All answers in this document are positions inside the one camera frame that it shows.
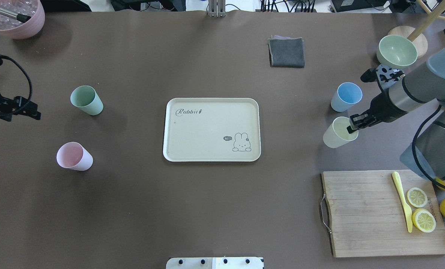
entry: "metal tongs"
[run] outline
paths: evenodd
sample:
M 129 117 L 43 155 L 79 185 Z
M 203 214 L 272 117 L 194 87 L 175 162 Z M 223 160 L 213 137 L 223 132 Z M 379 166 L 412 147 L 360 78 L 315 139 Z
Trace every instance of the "metal tongs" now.
M 31 16 L 16 13 L 16 12 L 13 12 L 11 10 L 7 10 L 7 9 L 1 8 L 1 7 L 0 7 L 0 14 L 3 16 L 9 17 L 10 19 L 14 19 L 14 20 L 17 20 L 17 21 L 23 22 L 23 23 L 25 23 L 29 19 L 31 19 Z

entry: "yellow plastic knife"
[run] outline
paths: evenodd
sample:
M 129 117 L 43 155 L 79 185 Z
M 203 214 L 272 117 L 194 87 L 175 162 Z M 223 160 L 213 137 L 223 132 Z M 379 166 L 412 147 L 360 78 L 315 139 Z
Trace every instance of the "yellow plastic knife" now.
M 400 201 L 402 201 L 403 212 L 405 214 L 405 220 L 407 221 L 407 230 L 409 233 L 412 232 L 412 208 L 405 201 L 405 194 L 403 192 L 402 180 L 400 179 L 400 174 L 395 171 L 392 173 L 393 182 L 395 182 L 395 187 L 398 191 L 398 196 L 400 196 Z

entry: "bowl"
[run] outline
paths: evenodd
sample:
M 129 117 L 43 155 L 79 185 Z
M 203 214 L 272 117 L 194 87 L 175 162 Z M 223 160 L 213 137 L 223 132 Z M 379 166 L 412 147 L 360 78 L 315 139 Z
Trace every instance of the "bowl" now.
M 13 39 L 25 39 L 36 35 L 43 28 L 45 19 L 43 6 L 41 5 L 41 2 L 39 0 L 31 1 L 38 2 L 36 12 L 33 14 L 31 19 L 29 19 L 24 24 L 21 24 L 20 26 L 7 30 L 0 30 L 0 35 L 7 36 Z
M 412 41 L 395 34 L 383 37 L 377 48 L 378 61 L 391 68 L 406 68 L 415 63 L 417 55 L 417 48 Z

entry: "pink cup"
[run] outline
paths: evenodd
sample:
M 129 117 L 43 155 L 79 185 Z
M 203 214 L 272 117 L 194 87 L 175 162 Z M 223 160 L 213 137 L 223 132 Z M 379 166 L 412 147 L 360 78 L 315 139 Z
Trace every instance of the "pink cup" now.
M 43 6 L 41 5 L 40 0 L 31 1 L 38 1 L 38 7 L 36 8 L 36 12 L 33 14 L 31 19 L 12 29 L 0 30 L 0 35 L 13 39 L 25 39 L 36 35 L 43 28 L 45 18 Z
M 93 157 L 80 143 L 68 142 L 58 150 L 56 161 L 63 168 L 85 171 L 93 164 Z

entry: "plastic cup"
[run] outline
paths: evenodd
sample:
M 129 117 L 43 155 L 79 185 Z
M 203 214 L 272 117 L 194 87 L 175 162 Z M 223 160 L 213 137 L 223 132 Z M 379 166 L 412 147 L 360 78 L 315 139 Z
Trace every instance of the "plastic cup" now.
M 337 112 L 343 112 L 362 100 L 362 90 L 357 84 L 344 82 L 340 84 L 330 101 L 330 106 Z
M 383 37 L 378 44 L 378 61 L 391 68 L 406 68 L 415 63 L 417 57 L 415 45 L 403 36 L 390 34 Z
M 93 156 L 80 143 L 68 142 L 58 150 L 56 161 L 63 168 L 85 171 L 93 164 Z
M 329 128 L 325 131 L 323 140 L 329 148 L 338 148 L 359 136 L 359 131 L 349 133 L 347 127 L 350 126 L 350 119 L 347 117 L 335 118 Z
M 13 39 L 25 39 L 36 35 L 43 28 L 45 20 L 43 6 L 39 0 L 31 0 L 31 2 L 38 2 L 36 12 L 31 16 L 31 19 L 20 26 L 7 30 L 0 30 L 0 35 Z
M 103 111 L 103 103 L 91 86 L 79 86 L 71 93 L 72 105 L 94 116 Z

